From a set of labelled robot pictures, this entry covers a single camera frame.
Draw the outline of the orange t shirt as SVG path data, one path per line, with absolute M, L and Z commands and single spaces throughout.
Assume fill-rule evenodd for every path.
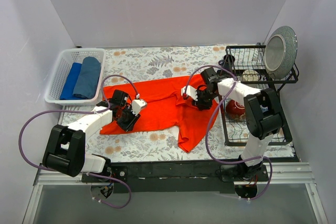
M 133 132 L 149 132 L 179 128 L 178 146 L 189 153 L 205 137 L 207 124 L 214 113 L 217 102 L 209 110 L 198 110 L 191 100 L 184 100 L 181 89 L 189 77 L 174 77 L 135 83 L 147 106 L 140 112 Z

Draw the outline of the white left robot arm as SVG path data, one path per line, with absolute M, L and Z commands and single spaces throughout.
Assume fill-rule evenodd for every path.
M 86 140 L 112 122 L 116 122 L 123 132 L 132 131 L 147 103 L 139 98 L 128 103 L 128 99 L 127 93 L 115 90 L 112 98 L 96 104 L 91 113 L 66 126 L 54 126 L 43 156 L 43 165 L 70 177 L 93 173 L 98 181 L 108 181 L 112 175 L 111 161 L 100 155 L 87 154 Z

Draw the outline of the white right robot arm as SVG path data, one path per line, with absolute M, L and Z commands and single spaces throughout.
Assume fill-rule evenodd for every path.
M 276 92 L 271 89 L 257 89 L 241 83 L 233 73 L 229 77 L 219 76 L 215 65 L 205 65 L 199 68 L 206 86 L 204 90 L 186 85 L 181 89 L 183 98 L 192 98 L 193 105 L 199 110 L 208 110 L 216 97 L 221 100 L 212 114 L 209 124 L 212 124 L 216 113 L 229 98 L 245 109 L 245 120 L 249 130 L 248 141 L 237 161 L 226 162 L 212 156 L 211 158 L 228 165 L 228 173 L 232 177 L 251 180 L 261 170 L 264 153 L 273 136 L 278 134 L 288 124 L 280 100 Z

